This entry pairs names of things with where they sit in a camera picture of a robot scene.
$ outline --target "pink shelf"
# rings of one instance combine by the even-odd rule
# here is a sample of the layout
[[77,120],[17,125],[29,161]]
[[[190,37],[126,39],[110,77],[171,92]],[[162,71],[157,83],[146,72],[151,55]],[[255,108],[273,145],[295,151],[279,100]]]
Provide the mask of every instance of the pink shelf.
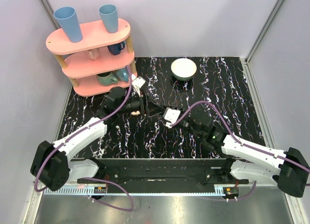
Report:
[[99,84],[96,75],[77,79],[79,87],[74,87],[74,90],[80,96],[94,96],[101,93],[109,92],[112,87],[129,87],[129,82],[118,82],[111,86],[102,86]]
[[58,55],[77,53],[88,49],[113,45],[124,41],[130,35],[130,25],[126,20],[118,19],[119,30],[108,33],[102,20],[80,24],[83,39],[72,43],[62,29],[52,32],[46,39],[49,51]]
[[70,78],[79,79],[124,68],[126,65],[130,65],[135,58],[134,53],[128,53],[127,46],[119,55],[110,54],[108,47],[102,47],[99,51],[100,58],[95,61],[88,59],[85,52],[70,55],[65,60],[68,67],[62,71]]

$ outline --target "mug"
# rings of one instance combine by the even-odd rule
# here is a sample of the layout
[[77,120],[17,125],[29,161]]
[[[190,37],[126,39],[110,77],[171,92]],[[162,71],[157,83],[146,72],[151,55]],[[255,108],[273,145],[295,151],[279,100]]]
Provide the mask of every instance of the mug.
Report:
[[97,80],[103,86],[110,86],[112,84],[117,84],[118,82],[117,78],[114,76],[113,71],[98,74]]
[[93,61],[100,58],[100,52],[98,48],[89,49],[85,51],[85,54],[88,57],[88,59],[93,60]]
[[125,48],[125,42],[117,43],[114,45],[108,46],[108,50],[112,55],[118,55],[121,53],[121,51]]
[[54,17],[71,42],[79,42],[83,39],[77,13],[73,7],[57,9]]
[[125,82],[129,81],[127,70],[125,68],[116,70],[115,76],[119,81],[125,81]]
[[99,14],[102,22],[109,33],[118,31],[118,16],[116,6],[113,4],[106,4],[99,8]]

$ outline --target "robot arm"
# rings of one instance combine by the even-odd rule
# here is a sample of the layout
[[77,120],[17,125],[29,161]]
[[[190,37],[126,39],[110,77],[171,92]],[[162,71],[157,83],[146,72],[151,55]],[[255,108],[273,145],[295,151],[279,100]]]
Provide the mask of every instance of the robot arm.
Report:
[[[163,115],[166,126],[171,127],[180,115],[180,111],[167,109]],[[293,160],[309,168],[302,154],[292,147],[289,150],[277,150],[237,138],[235,141],[228,132],[213,125],[213,119],[205,112],[192,112],[192,115],[183,119],[178,125],[201,139],[201,150],[218,153],[222,158],[232,159],[228,163],[226,173],[238,180],[256,180],[260,184],[277,185],[283,192],[302,197],[308,179],[308,173],[303,169],[284,161],[279,156]]]
[[[144,83],[145,81],[140,77],[137,80],[133,80],[133,87],[138,95],[129,99],[117,115],[91,128],[89,127],[90,124],[100,120],[119,107],[125,97],[125,91],[121,87],[114,87],[111,89],[95,117],[90,119],[89,122],[78,130],[52,144],[46,141],[42,142],[38,146],[35,154],[31,166],[31,173],[36,176],[47,155],[60,144],[64,144],[61,148],[61,152],[58,151],[44,167],[40,176],[40,181],[47,185],[52,191],[56,191],[68,180],[71,181],[83,177],[96,176],[98,171],[100,171],[100,167],[102,167],[100,162],[95,159],[81,161],[71,161],[71,159],[92,141],[103,137],[108,127],[113,125],[118,115],[123,113],[139,111],[142,115],[146,116],[163,114],[164,119],[167,121],[166,126],[171,128],[171,124],[176,122],[182,111],[175,110],[173,107],[164,107],[153,103],[147,95],[140,90]],[[222,158],[232,158],[233,156],[249,161],[245,162],[240,159],[228,159],[228,167],[219,169],[221,173],[224,170],[226,175],[234,179],[256,180],[263,184],[278,185],[283,192],[292,196],[302,197],[308,179],[307,172],[290,163],[284,162],[284,160],[242,146],[231,138],[225,130],[215,127],[213,125],[213,119],[205,112],[192,112],[189,118],[183,119],[177,126],[201,140],[202,154],[204,151],[206,154],[211,151],[218,153]],[[301,153],[294,148],[290,148],[288,152],[284,152],[283,150],[266,148],[240,138],[239,140],[243,144],[251,144],[255,148],[270,151],[278,156],[290,158],[309,168]]]

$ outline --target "wooden shelf post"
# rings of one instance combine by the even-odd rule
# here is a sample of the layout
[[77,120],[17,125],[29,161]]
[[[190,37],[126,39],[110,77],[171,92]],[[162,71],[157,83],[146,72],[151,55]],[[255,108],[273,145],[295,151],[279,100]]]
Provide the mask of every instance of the wooden shelf post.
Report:
[[131,69],[131,73],[133,74],[137,73],[135,60],[133,60],[133,62],[130,64],[130,69]]
[[79,86],[79,83],[78,83],[77,79],[73,79],[73,78],[69,78],[69,77],[68,77],[68,79],[70,80],[70,82],[72,83],[72,85],[74,87],[78,87]]
[[134,51],[134,48],[132,47],[132,41],[131,41],[131,35],[129,35],[126,38],[126,45],[127,45],[127,51],[128,53],[132,53]]
[[54,54],[56,60],[58,61],[59,65],[63,68],[63,69],[66,69],[68,66],[66,64],[66,62],[64,61],[64,59],[62,58],[61,55],[57,55],[57,54]]

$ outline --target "blue cup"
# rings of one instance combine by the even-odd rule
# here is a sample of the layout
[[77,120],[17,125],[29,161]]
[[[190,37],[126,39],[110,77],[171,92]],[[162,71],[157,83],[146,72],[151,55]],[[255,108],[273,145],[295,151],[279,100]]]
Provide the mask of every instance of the blue cup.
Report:
[[100,17],[106,30],[109,33],[115,33],[118,31],[118,16],[116,6],[112,4],[106,4],[99,8]]
[[108,50],[110,51],[111,54],[113,55],[118,55],[121,53],[121,51],[125,48],[125,42],[117,43],[114,45],[108,46]]
[[116,78],[118,79],[118,81],[124,81],[124,82],[129,81],[127,70],[125,68],[114,71],[114,74]]
[[72,7],[62,7],[54,12],[54,17],[71,42],[83,39],[76,11]]

